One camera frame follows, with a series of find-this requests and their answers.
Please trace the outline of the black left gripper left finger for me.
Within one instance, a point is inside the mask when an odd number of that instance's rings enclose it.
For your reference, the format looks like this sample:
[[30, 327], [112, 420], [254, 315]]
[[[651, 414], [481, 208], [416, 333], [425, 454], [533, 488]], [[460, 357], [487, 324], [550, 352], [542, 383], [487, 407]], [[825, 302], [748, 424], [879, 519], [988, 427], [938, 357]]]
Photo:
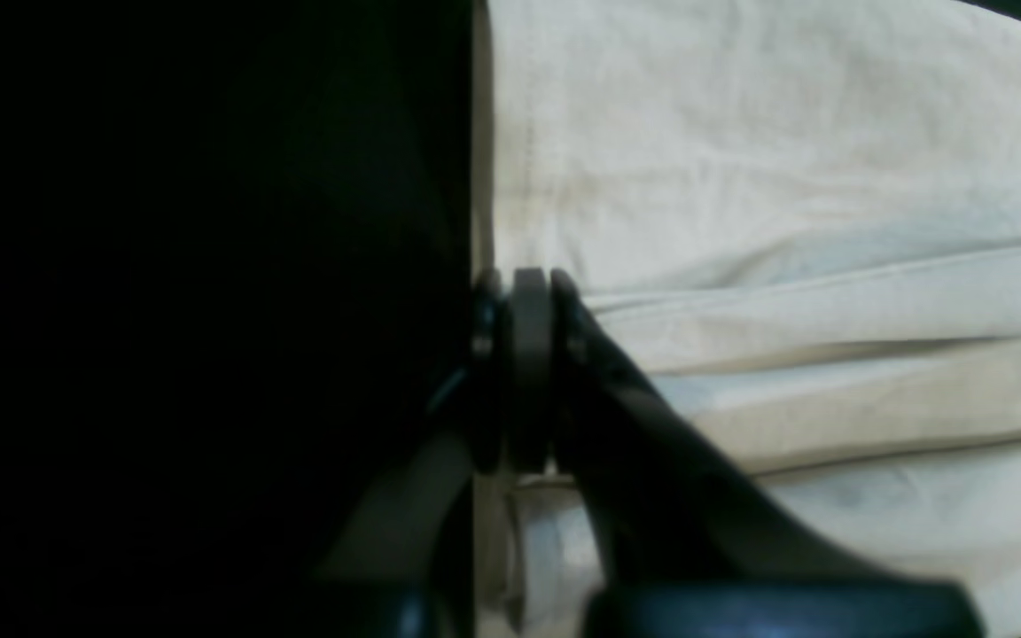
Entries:
[[500, 452], [503, 286], [478, 275], [461, 369], [433, 392], [430, 439], [372, 485], [317, 570], [319, 637], [474, 637], [475, 473]]

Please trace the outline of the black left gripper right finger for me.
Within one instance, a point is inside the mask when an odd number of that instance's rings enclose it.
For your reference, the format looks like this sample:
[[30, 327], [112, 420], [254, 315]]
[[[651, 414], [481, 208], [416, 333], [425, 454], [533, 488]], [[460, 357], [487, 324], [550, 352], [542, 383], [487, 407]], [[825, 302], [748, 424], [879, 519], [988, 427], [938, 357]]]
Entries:
[[584, 637], [980, 637], [962, 586], [900, 576], [783, 512], [669, 407], [562, 269], [510, 287], [510, 467], [581, 492], [606, 586]]

